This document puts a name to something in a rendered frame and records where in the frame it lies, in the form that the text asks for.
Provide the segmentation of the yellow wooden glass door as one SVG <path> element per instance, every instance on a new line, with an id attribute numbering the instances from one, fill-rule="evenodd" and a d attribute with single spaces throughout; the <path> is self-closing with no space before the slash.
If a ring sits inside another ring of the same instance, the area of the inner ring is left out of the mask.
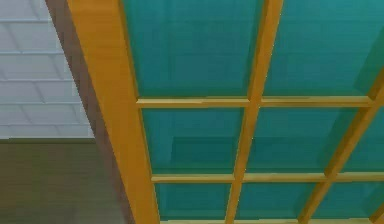
<path id="1" fill-rule="evenodd" d="M 135 224 L 384 224 L 384 0 L 46 0 Z"/>

